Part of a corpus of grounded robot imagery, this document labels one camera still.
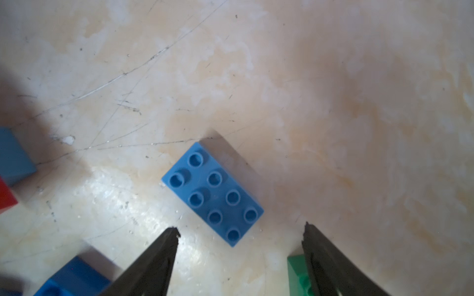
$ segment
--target green lego brick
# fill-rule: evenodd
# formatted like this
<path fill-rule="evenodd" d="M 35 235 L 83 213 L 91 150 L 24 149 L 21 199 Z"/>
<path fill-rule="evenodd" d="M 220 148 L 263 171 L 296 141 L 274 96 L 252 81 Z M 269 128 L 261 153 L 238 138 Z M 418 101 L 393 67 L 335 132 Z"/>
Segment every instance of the green lego brick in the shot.
<path fill-rule="evenodd" d="M 304 255 L 288 257 L 290 296 L 314 296 Z"/>

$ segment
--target white mark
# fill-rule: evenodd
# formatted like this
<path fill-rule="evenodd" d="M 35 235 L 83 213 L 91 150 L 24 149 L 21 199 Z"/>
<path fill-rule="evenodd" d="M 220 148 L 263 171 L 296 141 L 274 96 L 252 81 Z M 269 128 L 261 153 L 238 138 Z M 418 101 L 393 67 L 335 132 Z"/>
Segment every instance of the white mark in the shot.
<path fill-rule="evenodd" d="M 75 139 L 76 137 L 74 137 L 73 135 L 69 135 L 67 137 L 62 138 L 61 142 L 64 144 L 72 145 Z"/>

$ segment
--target lego stud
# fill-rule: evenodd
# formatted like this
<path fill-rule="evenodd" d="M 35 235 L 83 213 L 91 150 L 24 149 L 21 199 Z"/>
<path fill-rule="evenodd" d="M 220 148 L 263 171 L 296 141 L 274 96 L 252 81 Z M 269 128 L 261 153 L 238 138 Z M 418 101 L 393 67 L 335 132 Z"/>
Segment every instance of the lego stud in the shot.
<path fill-rule="evenodd" d="M 226 203 L 229 206 L 236 206 L 239 204 L 239 202 L 240 202 L 240 193 L 237 190 L 232 189 L 226 194 Z"/>
<path fill-rule="evenodd" d="M 249 224 L 253 224 L 258 218 L 257 210 L 254 207 L 248 207 L 244 212 L 244 220 Z"/>
<path fill-rule="evenodd" d="M 192 168 L 198 168 L 204 163 L 204 157 L 201 153 L 195 152 L 188 158 L 188 165 Z"/>
<path fill-rule="evenodd" d="M 226 237 L 230 242 L 236 242 L 240 239 L 240 231 L 237 228 L 232 227 L 227 231 Z"/>
<path fill-rule="evenodd" d="M 204 195 L 198 191 L 191 193 L 188 199 L 189 206 L 197 209 L 204 203 Z"/>
<path fill-rule="evenodd" d="M 219 210 L 212 210 L 208 215 L 208 222 L 219 225 L 222 222 L 222 213 Z"/>
<path fill-rule="evenodd" d="M 176 172 L 171 176 L 171 178 L 170 178 L 171 187 L 179 188 L 183 184 L 184 184 L 184 176 L 181 173 Z"/>
<path fill-rule="evenodd" d="M 212 171 L 208 176 L 208 183 L 211 187 L 217 187 L 222 183 L 222 175 L 218 171 Z"/>

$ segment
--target beige floor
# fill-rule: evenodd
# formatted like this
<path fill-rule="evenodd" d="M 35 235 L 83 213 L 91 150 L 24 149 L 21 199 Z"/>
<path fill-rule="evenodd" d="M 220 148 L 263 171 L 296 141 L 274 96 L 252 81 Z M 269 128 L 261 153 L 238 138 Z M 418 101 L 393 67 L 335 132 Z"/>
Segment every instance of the beige floor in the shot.
<path fill-rule="evenodd" d="M 470 0 L 0 0 L 0 125 L 39 172 L 0 215 L 34 291 L 168 226 L 169 295 L 287 295 L 306 221 L 393 295 L 474 293 Z M 230 248 L 160 178 L 204 142 L 265 214 Z"/>

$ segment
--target scratch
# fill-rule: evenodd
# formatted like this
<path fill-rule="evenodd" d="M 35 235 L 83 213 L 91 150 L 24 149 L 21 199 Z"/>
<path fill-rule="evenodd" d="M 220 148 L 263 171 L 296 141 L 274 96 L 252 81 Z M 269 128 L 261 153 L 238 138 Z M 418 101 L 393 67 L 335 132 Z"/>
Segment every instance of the scratch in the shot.
<path fill-rule="evenodd" d="M 30 95 L 17 95 L 17 98 L 34 98 L 34 99 L 37 99 L 38 97 L 30 96 Z"/>
<path fill-rule="evenodd" d="M 199 139 L 188 139 L 188 140 L 179 140 L 179 141 L 171 141 L 171 142 L 157 142 L 157 143 L 149 143 L 149 144 L 132 144 L 132 145 L 120 145 L 114 147 L 107 147 L 107 148 L 99 148 L 97 150 L 107 150 L 107 149 L 114 149 L 114 148 L 125 148 L 125 147 L 138 147 L 138 146 L 154 146 L 154 145 L 165 145 L 165 144 L 175 144 L 175 143 L 185 143 L 189 141 L 196 141 Z"/>
<path fill-rule="evenodd" d="M 36 252 L 36 253 L 30 254 L 30 255 L 27 255 L 27 256 L 23 256 L 23 257 L 20 257 L 20 258 L 16 258 L 16 259 L 12 259 L 12 260 L 3 261 L 3 262 L 0 262 L 0 266 L 1 266 L 1 265 L 8 264 L 8 263 L 16 262 L 16 261 L 19 261 L 19 260 L 23 260 L 23 259 L 26 259 L 26 258 L 30 258 L 30 257 L 36 256 L 36 255 L 48 253 L 48 252 L 51 252 L 51 251 L 60 249 L 60 248 L 62 248 L 62 247 L 65 247 L 65 246 L 68 246 L 68 245 L 72 245 L 72 244 L 75 244 L 75 243 L 79 243 L 79 242 L 81 242 L 81 241 L 74 241 L 74 242 L 70 242 L 70 243 L 64 243 L 64 244 L 60 245 L 59 247 L 54 247 L 54 248 L 51 248 L 51 249 L 48 249 L 48 250 Z"/>
<path fill-rule="evenodd" d="M 265 255 L 262 253 L 262 258 L 264 259 L 264 266 L 265 266 L 265 288 L 264 288 L 264 295 L 266 294 L 266 260 Z"/>
<path fill-rule="evenodd" d="M 259 123 L 260 121 L 262 121 L 262 120 L 264 120 L 264 119 L 265 119 L 265 118 L 262 118 L 262 119 L 260 119 L 260 120 L 257 120 L 257 121 L 255 121 L 255 122 L 253 122 L 253 123 L 251 123 L 251 124 L 249 124 L 249 125 L 247 125 L 247 126 L 244 126 L 244 127 L 240 128 L 240 129 L 238 129 L 238 130 L 235 130 L 235 131 L 233 131 L 233 132 L 230 132 L 230 133 L 228 133 L 228 134 L 226 134 L 226 135 L 224 135 L 224 136 L 222 136 L 222 137 L 225 138 L 225 137 L 227 137 L 228 135 L 231 135 L 231 134 L 240 132 L 241 130 L 246 129 L 246 128 L 248 128 L 248 127 L 251 127 L 251 126 L 253 126 L 253 125 Z"/>
<path fill-rule="evenodd" d="M 65 157 L 65 156 L 69 155 L 69 154 L 73 154 L 73 153 L 76 153 L 76 152 L 79 152 L 79 151 L 83 151 L 83 150 L 87 150 L 87 149 L 89 149 L 89 148 L 78 149 L 78 150 L 74 150 L 74 151 L 71 151 L 71 152 L 67 152 L 67 153 L 64 153 L 64 154 L 61 155 L 61 156 L 56 157 L 55 159 L 51 159 L 51 160 L 44 161 L 44 162 L 38 162 L 38 163 L 35 163 L 35 165 L 41 165 L 41 164 L 50 163 L 50 162 L 56 161 L 56 160 L 58 160 L 58 159 L 60 159 L 60 158 L 63 158 L 63 157 Z"/>
<path fill-rule="evenodd" d="M 118 258 L 120 255 L 122 255 L 123 252 L 125 252 L 125 249 L 126 249 L 126 248 L 124 248 L 117 256 L 115 256 L 115 258 L 114 258 L 114 260 L 112 260 L 112 262 L 115 262 L 115 260 L 117 260 L 117 258 Z"/>
<path fill-rule="evenodd" d="M 94 147 L 97 147 L 97 146 L 101 146 L 101 145 L 107 144 L 107 143 L 110 143 L 110 142 L 113 142 L 113 141 L 116 141 L 116 140 L 118 140 L 118 139 L 120 139 L 120 138 L 126 137 L 126 136 L 128 136 L 129 134 L 133 134 L 134 132 L 138 131 L 139 129 L 141 129 L 141 128 L 147 126 L 147 125 L 148 125 L 148 123 L 145 123 L 145 124 L 142 125 L 141 127 L 139 127 L 139 128 L 137 128 L 137 129 L 131 131 L 131 132 L 128 133 L 128 134 L 122 135 L 122 136 L 120 136 L 120 137 L 118 137 L 118 138 L 115 138 L 115 139 L 113 139 L 113 140 L 109 140 L 109 141 L 107 141 L 107 142 L 105 142 L 105 143 L 102 143 L 102 144 L 97 144 L 97 145 L 93 146 L 93 148 L 94 148 Z"/>
<path fill-rule="evenodd" d="M 192 17 L 194 17 L 194 14 L 192 14 L 186 21 L 190 20 Z"/>
<path fill-rule="evenodd" d="M 33 116 L 33 117 L 31 117 L 31 118 L 29 118 L 29 119 L 27 119 L 27 120 L 25 120 L 25 121 L 23 121 L 23 122 L 21 122 L 21 123 L 19 123 L 19 124 L 16 124 L 16 125 L 13 126 L 13 127 L 20 126 L 20 125 L 22 125 L 22 124 L 24 124 L 24 123 L 26 123 L 26 122 L 28 122 L 28 121 L 30 121 L 30 120 L 32 120 L 32 119 L 35 119 L 35 118 L 37 118 L 37 117 L 39 117 L 39 116 L 41 116 L 41 115 L 43 115 L 43 114 L 45 114 L 45 113 L 50 112 L 51 110 L 54 110 L 54 109 L 57 109 L 57 108 L 60 108 L 60 107 L 69 105 L 69 104 L 71 104 L 71 103 L 74 103 L 74 102 L 76 102 L 76 101 L 79 101 L 79 100 L 81 100 L 81 99 L 84 99 L 84 98 L 86 98 L 86 97 L 88 97 L 88 96 L 94 94 L 95 92 L 101 90 L 102 88 L 108 86 L 109 84 L 115 82 L 116 80 L 118 80 L 118 79 L 120 79 L 120 78 L 122 78 L 122 77 L 124 77 L 124 76 L 127 76 L 128 74 L 130 74 L 130 73 L 132 73 L 132 72 L 134 72 L 134 71 L 140 69 L 141 67 L 147 65 L 151 60 L 155 59 L 156 57 L 158 57 L 158 56 L 161 55 L 162 53 L 166 52 L 168 49 L 170 49 L 171 47 L 173 47 L 174 45 L 176 45 L 178 42 L 180 42 L 181 40 L 183 40 L 183 38 L 185 38 L 187 35 L 191 34 L 195 29 L 197 29 L 200 25 L 202 25 L 202 23 L 204 23 L 208 18 L 210 18 L 219 8 L 221 8 L 222 5 L 224 5 L 225 3 L 227 3 L 227 1 L 228 1 L 228 0 L 225 0 L 224 2 L 222 2 L 222 4 L 220 4 L 215 10 L 213 10 L 205 19 L 203 19 L 200 23 L 198 23 L 197 26 L 195 26 L 193 29 L 189 30 L 186 34 L 184 34 L 183 36 L 181 36 L 180 38 L 178 38 L 178 39 L 177 39 L 175 42 L 173 42 L 171 45 L 169 45 L 169 46 L 163 48 L 162 50 L 160 50 L 159 52 L 157 52 L 156 54 L 154 54 L 151 58 L 149 58 L 146 62 L 144 62 L 143 64 L 139 65 L 138 67 L 133 68 L 132 70 L 130 70 L 130 71 L 126 72 L 126 73 L 123 73 L 123 74 L 121 74 L 121 75 L 115 77 L 114 79 L 108 81 L 107 83 L 102 84 L 101 86 L 97 87 L 96 89 L 91 90 L 91 91 L 89 91 L 88 93 L 86 93 L 86 94 L 84 94 L 84 95 L 82 95 L 82 96 L 80 96 L 80 97 L 78 97 L 78 98 L 69 100 L 69 101 L 67 101 L 67 102 L 65 102 L 65 103 L 62 103 L 62 104 L 59 104 L 59 105 L 57 105 L 57 106 L 51 107 L 51 108 L 49 108 L 49 109 L 47 109 L 47 110 L 44 110 L 44 111 L 42 111 L 42 112 L 36 114 L 35 116 Z"/>
<path fill-rule="evenodd" d="M 148 70 L 145 72 L 145 74 L 143 74 L 142 77 L 140 77 L 140 79 L 138 79 L 138 81 L 135 83 L 135 85 L 132 87 L 132 89 L 130 90 L 130 92 L 133 92 L 133 90 L 135 89 L 135 87 L 137 87 L 137 85 L 142 81 L 142 79 L 148 74 L 148 72 L 151 70 L 151 68 L 153 67 L 153 65 L 151 65 Z M 122 103 L 128 99 L 128 96 L 126 96 L 123 100 L 122 100 Z M 115 113 L 117 113 L 118 109 L 120 108 L 120 106 L 118 106 L 117 108 L 115 108 L 115 111 L 114 113 L 112 113 L 112 115 L 110 115 L 110 117 L 107 119 L 107 121 L 105 122 L 105 124 L 102 126 L 102 128 L 100 129 L 100 131 L 97 133 L 97 135 L 95 136 L 95 138 L 92 140 L 91 142 L 91 146 L 92 144 L 94 144 L 94 141 L 97 139 L 97 137 L 102 133 L 102 131 L 104 130 L 104 128 L 107 126 L 107 124 L 109 123 L 109 121 L 112 119 L 112 117 L 114 117 Z"/>
<path fill-rule="evenodd" d="M 155 7 L 155 4 L 156 4 L 158 1 L 159 1 L 159 0 L 156 0 L 156 1 L 153 3 L 153 5 L 151 6 L 151 8 L 150 8 L 150 10 L 148 11 L 148 13 L 150 13 L 150 11 L 153 9 L 153 7 Z"/>
<path fill-rule="evenodd" d="M 125 223 L 125 224 L 123 224 L 123 225 L 120 226 L 119 228 L 117 228 L 117 229 L 115 229 L 115 230 L 112 230 L 111 232 L 103 233 L 103 234 L 101 234 L 101 235 L 97 235 L 97 236 L 94 236 L 94 237 L 85 238 L 84 240 L 89 241 L 89 240 L 93 240 L 93 239 L 96 239 L 96 238 L 99 238 L 99 237 L 104 237 L 104 236 L 110 235 L 110 234 L 112 234 L 112 233 L 115 233 L 115 232 L 119 231 L 120 229 L 122 229 L 123 227 L 125 227 L 127 224 L 128 224 L 128 222 Z"/>
<path fill-rule="evenodd" d="M 138 108 L 133 108 L 133 107 L 130 107 L 130 106 L 127 106 L 127 105 L 122 105 L 122 104 L 117 104 L 125 109 L 128 109 L 128 110 L 132 110 L 133 112 L 140 112 L 140 109 Z"/>
<path fill-rule="evenodd" d="M 41 116 L 41 115 L 43 115 L 43 114 L 45 114 L 45 113 L 48 113 L 48 112 L 51 111 L 51 110 L 60 108 L 60 107 L 62 107 L 62 106 L 69 105 L 69 104 L 74 103 L 74 102 L 76 102 L 76 101 L 79 101 L 79 100 L 81 100 L 81 99 L 83 99 L 83 98 L 86 98 L 86 97 L 90 96 L 91 94 L 93 94 L 93 93 L 95 93 L 95 92 L 101 90 L 102 88 L 108 86 L 109 84 L 113 83 L 115 80 L 124 77 L 124 76 L 127 75 L 128 73 L 121 74 L 121 75 L 115 77 L 114 79 L 110 80 L 109 82 L 107 82 L 107 83 L 105 83 L 105 84 L 102 84 L 102 85 L 99 86 L 98 88 L 96 88 L 96 89 L 94 89 L 94 90 L 91 90 L 91 91 L 89 91 L 88 93 L 86 93 L 86 94 L 84 94 L 84 95 L 82 95 L 82 96 L 80 96 L 80 97 L 78 97 L 78 98 L 69 100 L 69 101 L 67 101 L 67 102 L 65 102 L 65 103 L 56 105 L 56 106 L 51 107 L 51 108 L 49 108 L 49 109 L 46 109 L 46 110 L 44 110 L 44 111 L 42 111 L 42 112 L 36 114 L 35 116 L 33 116 L 33 117 L 27 119 L 26 121 L 23 121 L 23 122 L 21 122 L 21 123 L 15 125 L 14 127 L 20 126 L 20 125 L 22 125 L 22 124 L 24 124 L 24 123 L 26 123 L 26 122 L 28 122 L 28 121 L 30 121 L 30 120 L 32 120 L 32 119 L 35 119 L 35 118 L 37 118 L 37 117 L 39 117 L 39 116 Z"/>
<path fill-rule="evenodd" d="M 239 150 L 239 148 L 240 148 L 249 138 L 250 138 L 250 136 L 246 137 L 246 138 L 242 141 L 242 143 L 235 149 L 235 151 L 234 151 L 231 155 L 229 155 L 229 156 L 227 157 L 227 159 L 224 161 L 224 164 L 226 164 L 227 161 L 228 161 L 231 157 L 233 157 L 233 156 L 235 155 L 235 153 L 237 153 L 237 151 Z"/>
<path fill-rule="evenodd" d="M 186 34 L 184 34 L 182 37 L 180 37 L 178 40 L 176 40 L 171 46 L 175 45 L 176 43 L 178 43 L 179 41 L 181 41 L 183 38 L 185 38 L 187 35 L 191 34 L 195 29 L 197 29 L 200 25 L 202 25 L 202 23 L 204 23 L 208 18 L 210 18 L 219 8 L 222 7 L 222 5 L 226 4 L 227 1 L 229 0 L 225 0 L 224 2 L 222 2 L 216 9 L 214 9 L 214 11 L 212 11 L 208 16 L 206 16 L 200 23 L 197 24 L 197 26 L 195 26 L 194 28 L 192 28 L 191 30 L 189 30 Z"/>
<path fill-rule="evenodd" d="M 296 79 L 291 79 L 291 80 L 283 81 L 283 83 L 288 83 L 288 82 L 293 82 L 293 81 L 299 81 L 299 80 L 301 80 L 301 78 L 296 78 Z"/>

